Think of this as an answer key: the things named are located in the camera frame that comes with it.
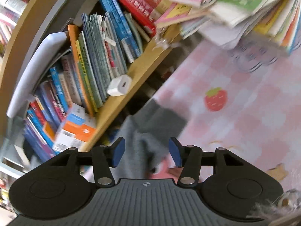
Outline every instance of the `ribbed rubber surface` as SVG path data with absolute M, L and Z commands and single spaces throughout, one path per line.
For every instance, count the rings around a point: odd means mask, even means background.
M 99 189 L 91 202 L 65 218 L 41 221 L 18 216 L 9 226 L 266 226 L 265 221 L 242 223 L 216 215 L 191 189 L 172 179 L 122 179 Z

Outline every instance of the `wooden shelf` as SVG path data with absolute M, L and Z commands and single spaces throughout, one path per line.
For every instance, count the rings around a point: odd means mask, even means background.
M 171 43 L 180 41 L 181 36 L 178 26 L 170 26 L 165 33 L 165 38 Z M 127 75 L 132 78 L 128 93 L 123 96 L 109 97 L 104 106 L 99 109 L 96 116 L 97 128 L 95 134 L 91 140 L 82 147 L 81 151 L 89 151 L 94 146 L 128 101 L 171 51 L 170 48 L 167 50 L 163 50 L 162 48 L 153 49 L 154 46 L 155 42 L 152 40 L 147 45 L 144 53 L 131 64 L 127 73 Z
M 32 40 L 49 11 L 58 0 L 30 0 L 20 17 L 7 45 L 0 65 L 0 144 L 6 134 L 6 111 L 14 92 L 19 70 L 22 67 Z

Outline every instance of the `pink tablecloth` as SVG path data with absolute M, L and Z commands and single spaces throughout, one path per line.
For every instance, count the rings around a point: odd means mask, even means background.
M 291 172 L 301 169 L 301 49 L 252 73 L 240 73 L 235 60 L 204 40 L 154 98 L 188 120 L 183 145 L 225 147 L 263 171 L 282 164 L 284 189 L 298 187 Z M 202 168 L 202 179 L 211 174 Z

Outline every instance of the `gray towel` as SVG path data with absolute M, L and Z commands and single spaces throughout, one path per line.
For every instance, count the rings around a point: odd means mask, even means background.
M 135 115 L 128 116 L 118 137 L 125 139 L 125 152 L 116 168 L 111 168 L 116 182 L 120 178 L 147 178 L 168 154 L 168 140 L 178 137 L 186 121 L 175 112 L 150 100 Z

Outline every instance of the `orange and white box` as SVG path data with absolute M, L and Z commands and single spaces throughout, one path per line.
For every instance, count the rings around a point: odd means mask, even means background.
M 73 103 L 60 126 L 52 148 L 59 152 L 70 147 L 81 149 L 92 137 L 95 129 L 95 118 L 85 113 L 83 107 Z

